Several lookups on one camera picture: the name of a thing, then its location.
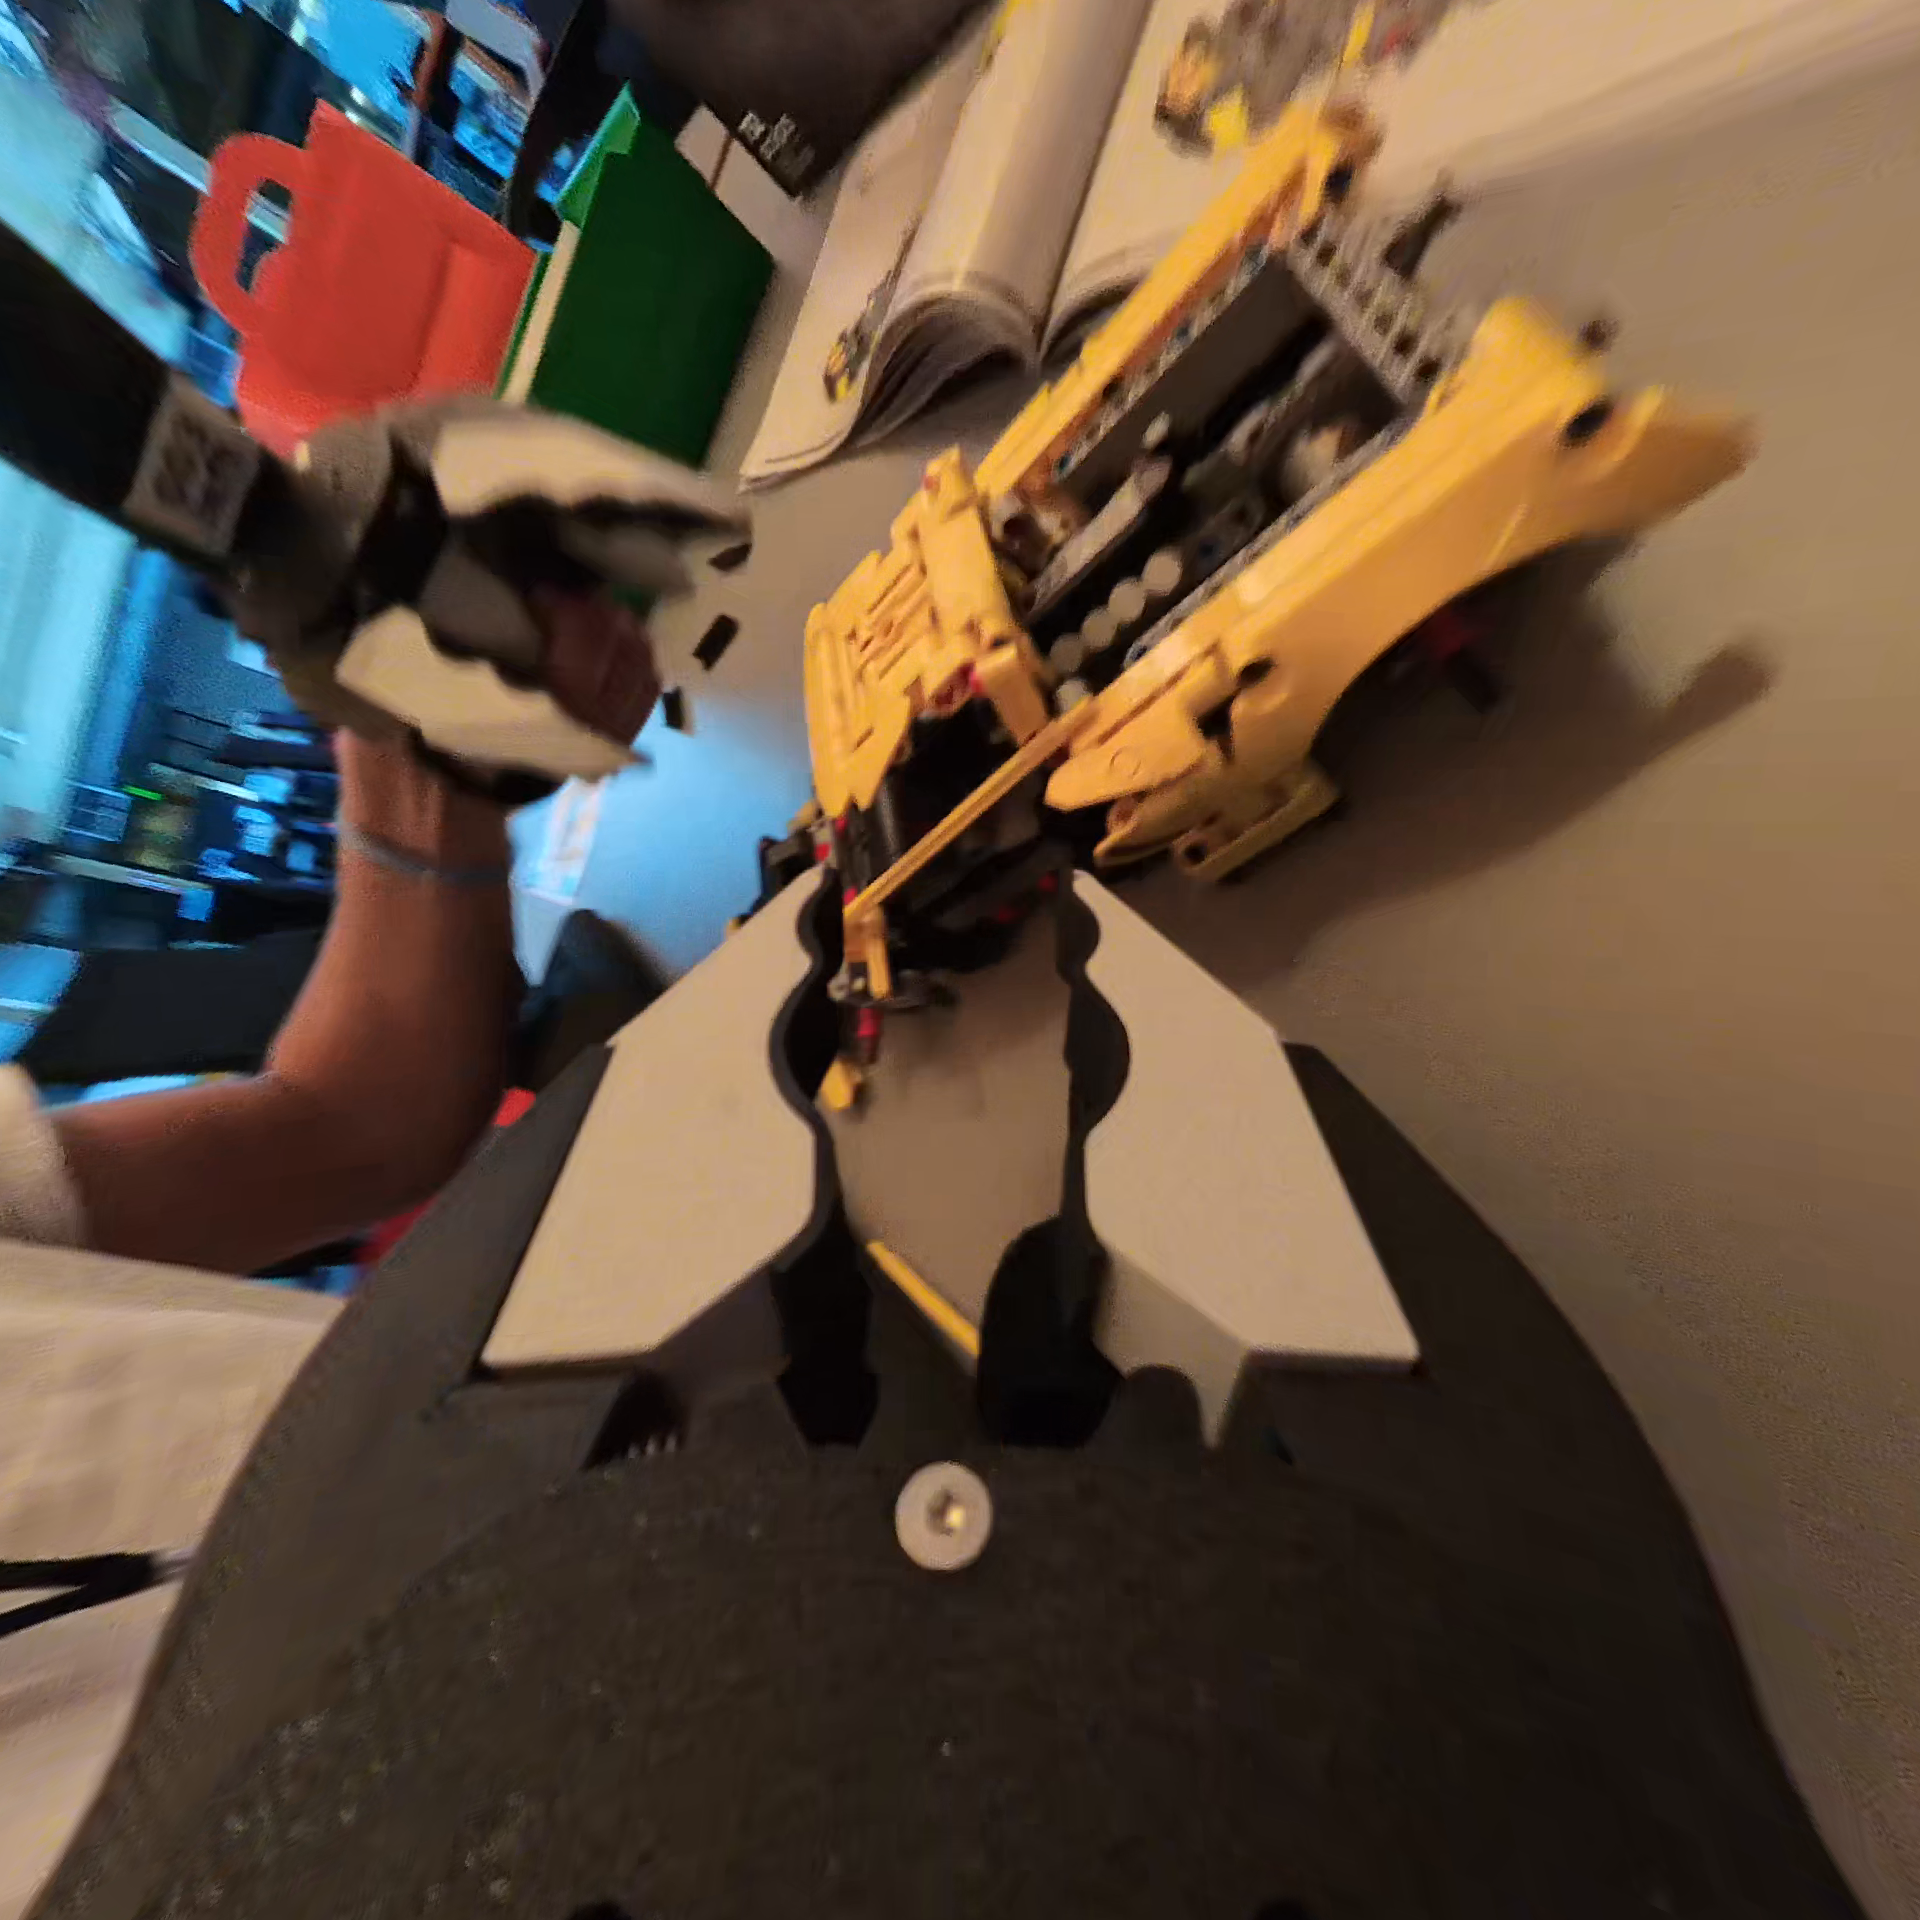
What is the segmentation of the open instruction booklet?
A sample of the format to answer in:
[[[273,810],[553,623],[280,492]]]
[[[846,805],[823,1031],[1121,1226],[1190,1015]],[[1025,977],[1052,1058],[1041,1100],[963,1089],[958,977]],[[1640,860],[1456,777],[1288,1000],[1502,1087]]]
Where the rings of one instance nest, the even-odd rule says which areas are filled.
[[[1353,5],[1000,5],[846,162],[742,478],[897,431],[968,372],[1041,368],[1160,263]]]

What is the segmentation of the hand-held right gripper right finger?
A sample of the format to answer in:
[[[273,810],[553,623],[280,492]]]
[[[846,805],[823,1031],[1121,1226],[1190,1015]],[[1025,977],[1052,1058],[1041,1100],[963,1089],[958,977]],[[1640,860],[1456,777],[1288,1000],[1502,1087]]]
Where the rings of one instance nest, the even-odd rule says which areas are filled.
[[[1415,1378],[1422,1346],[1280,1032],[1087,872],[1059,896],[1057,1209],[980,1322],[996,1438],[1091,1438],[1166,1375],[1203,1438],[1263,1378]]]

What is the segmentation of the yellow toy brick model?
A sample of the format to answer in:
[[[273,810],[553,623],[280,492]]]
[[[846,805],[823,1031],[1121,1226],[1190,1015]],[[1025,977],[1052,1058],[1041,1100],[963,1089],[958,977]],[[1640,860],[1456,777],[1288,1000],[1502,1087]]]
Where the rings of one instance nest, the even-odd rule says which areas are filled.
[[[830,1103],[890,1021],[951,1000],[1065,854],[1220,882],[1338,806],[1319,766],[1406,656],[1483,708],[1475,605],[1734,479],[1748,418],[1617,383],[1606,327],[1446,303],[1447,183],[1380,221],[1375,117],[1324,92],[986,455],[936,456],[808,615],[809,802],[770,894],[836,884]]]

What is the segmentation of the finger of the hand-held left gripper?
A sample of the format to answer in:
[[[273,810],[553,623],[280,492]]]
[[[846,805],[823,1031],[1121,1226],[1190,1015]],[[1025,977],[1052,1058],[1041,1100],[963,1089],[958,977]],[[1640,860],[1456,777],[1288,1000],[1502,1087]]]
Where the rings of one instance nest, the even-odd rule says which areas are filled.
[[[648,596],[619,589],[648,626]],[[529,802],[641,764],[576,722],[543,672],[534,599],[433,584],[399,588],[396,561],[354,561],[332,588],[340,726],[396,736],[420,761],[499,802]]]
[[[506,399],[399,408],[399,473],[433,502],[400,535],[399,588],[474,584],[530,600],[602,589],[678,596],[688,556],[753,546],[722,478],[574,415]]]

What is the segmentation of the dark printed toy box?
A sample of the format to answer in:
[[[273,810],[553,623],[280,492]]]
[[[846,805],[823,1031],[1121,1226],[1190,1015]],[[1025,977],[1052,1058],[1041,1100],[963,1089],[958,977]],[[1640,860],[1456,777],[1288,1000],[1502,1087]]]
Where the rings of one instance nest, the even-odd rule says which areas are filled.
[[[508,202],[534,206],[548,165],[618,97],[668,137],[710,111],[801,199],[984,14],[980,2],[529,5],[548,61]]]

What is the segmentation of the green box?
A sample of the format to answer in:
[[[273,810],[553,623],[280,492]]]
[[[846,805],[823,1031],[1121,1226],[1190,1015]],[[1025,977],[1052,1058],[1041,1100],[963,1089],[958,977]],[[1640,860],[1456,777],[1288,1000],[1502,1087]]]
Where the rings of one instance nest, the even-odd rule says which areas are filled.
[[[627,88],[539,209],[559,232],[497,393],[704,465],[774,255]]]

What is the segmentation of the person's left hand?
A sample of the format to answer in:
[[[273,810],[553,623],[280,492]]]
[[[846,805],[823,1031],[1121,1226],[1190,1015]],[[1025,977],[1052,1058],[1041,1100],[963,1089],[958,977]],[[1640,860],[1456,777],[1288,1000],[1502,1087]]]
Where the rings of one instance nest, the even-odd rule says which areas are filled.
[[[663,677],[643,615],[611,592],[539,589],[543,672],[553,698],[625,752],[663,698]]]

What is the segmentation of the person's left forearm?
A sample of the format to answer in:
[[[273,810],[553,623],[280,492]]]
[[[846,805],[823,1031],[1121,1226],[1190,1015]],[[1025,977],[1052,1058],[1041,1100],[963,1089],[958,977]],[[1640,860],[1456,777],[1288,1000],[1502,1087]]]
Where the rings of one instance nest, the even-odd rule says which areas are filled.
[[[335,749],[338,824],[510,863],[492,802],[402,746]],[[78,1246],[255,1276],[416,1209],[489,1130],[520,991],[510,886],[441,890],[338,849],[319,960],[252,1077],[56,1110]]]

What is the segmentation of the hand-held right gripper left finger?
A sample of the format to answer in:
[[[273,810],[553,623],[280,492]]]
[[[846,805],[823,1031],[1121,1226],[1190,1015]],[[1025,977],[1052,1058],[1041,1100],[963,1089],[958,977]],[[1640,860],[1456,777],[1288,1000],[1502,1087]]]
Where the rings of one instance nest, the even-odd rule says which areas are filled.
[[[770,1273],[822,1188],[817,1127],[777,1081],[817,903],[822,869],[616,1032],[483,1348],[495,1375],[634,1369],[727,1396],[775,1374]]]

